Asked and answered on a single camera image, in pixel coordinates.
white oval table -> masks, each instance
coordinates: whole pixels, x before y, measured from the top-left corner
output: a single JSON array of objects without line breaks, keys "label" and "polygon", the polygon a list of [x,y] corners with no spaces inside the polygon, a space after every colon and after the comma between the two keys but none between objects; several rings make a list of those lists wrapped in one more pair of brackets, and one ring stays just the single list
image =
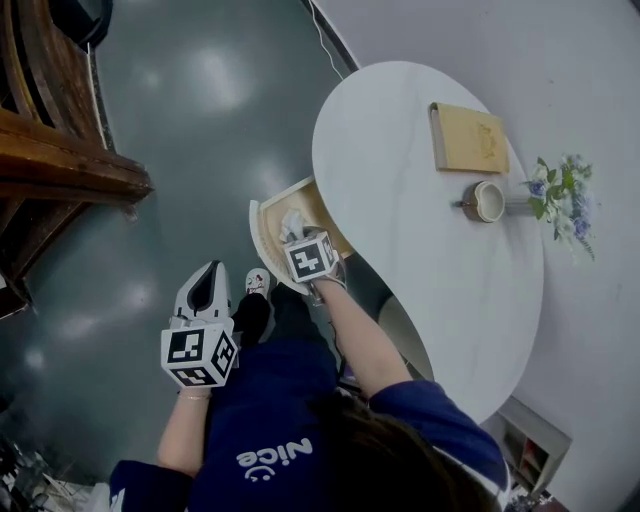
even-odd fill
[{"label": "white oval table", "polygon": [[313,168],[336,225],[413,322],[436,382],[482,422],[511,395],[533,346],[542,241],[533,217],[482,224],[452,207],[470,184],[489,179],[507,192],[525,174],[510,145],[507,177],[436,170],[432,102],[487,111],[427,66],[359,70],[322,107]]}]

blue flower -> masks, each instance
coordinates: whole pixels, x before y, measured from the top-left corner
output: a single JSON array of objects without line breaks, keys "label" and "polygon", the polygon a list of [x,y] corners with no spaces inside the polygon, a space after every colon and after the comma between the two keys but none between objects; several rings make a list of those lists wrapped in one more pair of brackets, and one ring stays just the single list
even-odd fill
[{"label": "blue flower", "polygon": [[591,225],[582,217],[576,217],[573,219],[573,232],[578,240],[584,240],[589,234]]},{"label": "blue flower", "polygon": [[547,187],[542,181],[532,181],[529,183],[529,192],[531,192],[531,197],[544,199],[547,194]]},{"label": "blue flower", "polygon": [[587,223],[591,222],[593,198],[589,195],[576,194],[573,198],[575,213]]}]

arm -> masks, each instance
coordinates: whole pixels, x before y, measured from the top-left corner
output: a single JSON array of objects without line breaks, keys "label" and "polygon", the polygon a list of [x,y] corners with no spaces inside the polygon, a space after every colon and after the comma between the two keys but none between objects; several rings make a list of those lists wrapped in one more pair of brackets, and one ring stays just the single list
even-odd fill
[{"label": "arm", "polygon": [[158,466],[194,477],[202,466],[209,389],[182,390],[158,448]]},{"label": "arm", "polygon": [[338,346],[366,396],[413,380],[389,337],[344,288],[328,280],[314,281],[314,285],[329,309]]}]

smiley face logo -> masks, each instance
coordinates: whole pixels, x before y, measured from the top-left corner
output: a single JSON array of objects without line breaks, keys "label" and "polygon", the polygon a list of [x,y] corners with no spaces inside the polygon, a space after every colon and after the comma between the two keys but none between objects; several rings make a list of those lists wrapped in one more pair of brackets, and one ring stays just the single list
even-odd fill
[{"label": "smiley face logo", "polygon": [[262,479],[265,482],[268,482],[269,480],[271,480],[272,476],[275,476],[276,472],[271,469],[269,466],[256,466],[255,468],[251,468],[249,471],[247,471],[244,474],[245,479],[246,478],[251,478],[252,482],[257,482],[258,481],[258,477],[257,476],[253,476],[253,473],[256,473],[257,471],[266,471],[267,474],[266,475],[262,475]]}]

cable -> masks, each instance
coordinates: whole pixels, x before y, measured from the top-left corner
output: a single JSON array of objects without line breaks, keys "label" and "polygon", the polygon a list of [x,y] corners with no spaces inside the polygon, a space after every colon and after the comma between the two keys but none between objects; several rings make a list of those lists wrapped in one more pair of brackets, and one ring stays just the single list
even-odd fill
[{"label": "cable", "polygon": [[313,19],[313,24],[316,26],[316,30],[318,31],[318,35],[320,36],[320,46],[322,46],[322,49],[329,56],[331,67],[336,72],[336,75],[340,77],[340,80],[344,80],[344,77],[340,74],[340,71],[338,71],[335,64],[333,63],[333,57],[331,56],[331,53],[329,53],[329,50],[327,50],[327,47],[324,45],[324,41],[322,40],[322,31],[320,30],[320,25],[318,25],[318,21],[316,20],[316,10],[313,6],[313,0],[309,0],[309,7],[311,8],[311,18]]}]

